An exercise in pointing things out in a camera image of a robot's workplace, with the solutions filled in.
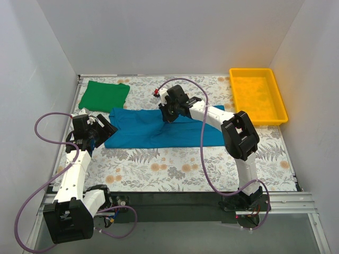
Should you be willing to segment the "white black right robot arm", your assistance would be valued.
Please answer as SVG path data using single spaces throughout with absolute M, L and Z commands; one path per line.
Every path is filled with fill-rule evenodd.
M 207 105 L 201 98 L 189 98 L 180 85 L 157 89 L 154 96 L 160 98 L 158 106 L 164 122 L 171 123 L 185 116 L 222 133 L 226 150 L 235 159 L 238 172 L 239 187 L 234 201 L 245 210 L 254 209 L 263 194 L 255 163 L 260 139 L 247 113 L 226 112 Z

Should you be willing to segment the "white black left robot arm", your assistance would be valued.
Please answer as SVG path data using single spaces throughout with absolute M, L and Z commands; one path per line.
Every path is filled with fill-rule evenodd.
M 97 211 L 106 212 L 113 204 L 107 185 L 84 189 L 87 168 L 94 149 L 114 135 L 114 127 L 102 114 L 73 116 L 73 130 L 66 137 L 66 161 L 70 168 L 53 202 L 45 205 L 43 217 L 53 243 L 90 239 Z

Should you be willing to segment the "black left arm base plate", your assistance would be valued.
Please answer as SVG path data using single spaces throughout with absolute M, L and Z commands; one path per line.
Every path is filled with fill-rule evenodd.
M 129 205 L 130 197 L 128 195 L 113 195 L 111 196 L 112 204 L 109 207 L 116 207 L 116 206 L 127 206 Z M 109 212 L 117 212 L 121 208 L 114 208 L 109 210 Z M 123 208 L 122 212 L 126 212 L 128 209 Z

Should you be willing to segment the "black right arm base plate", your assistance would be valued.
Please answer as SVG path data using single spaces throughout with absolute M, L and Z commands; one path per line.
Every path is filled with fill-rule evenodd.
M 261 195 L 257 200 L 253 202 L 248 202 L 244 197 L 240 195 L 233 195 L 230 197 L 221 197 L 221 200 L 218 202 L 220 208 L 226 212 L 231 211 L 253 211 L 260 209 L 260 212 L 265 212 L 269 207 L 271 210 L 271 206 L 268 204 L 267 195 Z

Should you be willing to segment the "blue t shirt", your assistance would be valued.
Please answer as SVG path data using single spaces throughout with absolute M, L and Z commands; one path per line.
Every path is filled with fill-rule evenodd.
M 107 149 L 199 147 L 202 122 L 179 116 L 164 122 L 160 110 L 113 108 L 109 119 L 117 132 L 104 143 Z

